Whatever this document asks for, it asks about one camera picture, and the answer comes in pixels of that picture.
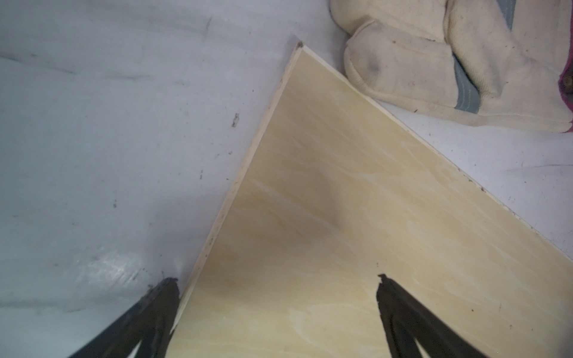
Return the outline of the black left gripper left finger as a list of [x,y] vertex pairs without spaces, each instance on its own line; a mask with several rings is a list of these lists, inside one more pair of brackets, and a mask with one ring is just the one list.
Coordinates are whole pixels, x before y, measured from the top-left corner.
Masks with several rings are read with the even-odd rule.
[[165,278],[72,356],[165,357],[179,303],[178,280]]

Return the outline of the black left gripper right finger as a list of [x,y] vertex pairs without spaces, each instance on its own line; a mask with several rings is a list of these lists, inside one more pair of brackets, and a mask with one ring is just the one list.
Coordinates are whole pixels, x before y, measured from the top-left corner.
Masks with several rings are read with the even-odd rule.
[[385,274],[376,299],[392,357],[484,357],[448,325]]

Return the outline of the light plywood board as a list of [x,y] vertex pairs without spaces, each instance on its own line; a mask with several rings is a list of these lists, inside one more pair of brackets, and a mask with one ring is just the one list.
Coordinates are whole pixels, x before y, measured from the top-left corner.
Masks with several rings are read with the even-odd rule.
[[387,357],[381,274],[490,357],[562,357],[572,342],[572,261],[301,45],[168,356]]

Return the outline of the cream work glove on table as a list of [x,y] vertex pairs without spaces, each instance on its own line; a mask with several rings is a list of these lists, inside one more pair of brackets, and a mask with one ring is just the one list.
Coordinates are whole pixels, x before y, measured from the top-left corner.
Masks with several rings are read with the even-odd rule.
[[572,130],[570,1],[331,1],[363,94],[470,126]]

